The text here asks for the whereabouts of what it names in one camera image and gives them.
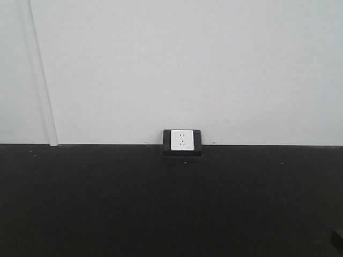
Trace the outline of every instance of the wall surface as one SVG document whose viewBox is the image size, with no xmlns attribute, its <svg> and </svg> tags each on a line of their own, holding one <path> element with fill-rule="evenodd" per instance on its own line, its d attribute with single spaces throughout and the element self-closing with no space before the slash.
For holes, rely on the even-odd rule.
<svg viewBox="0 0 343 257">
<path fill-rule="evenodd" d="M 343 145 L 341 0 L 31 3 L 59 143 Z"/>
<path fill-rule="evenodd" d="M 20 3 L 0 1 L 0 143 L 50 143 Z"/>
</svg>

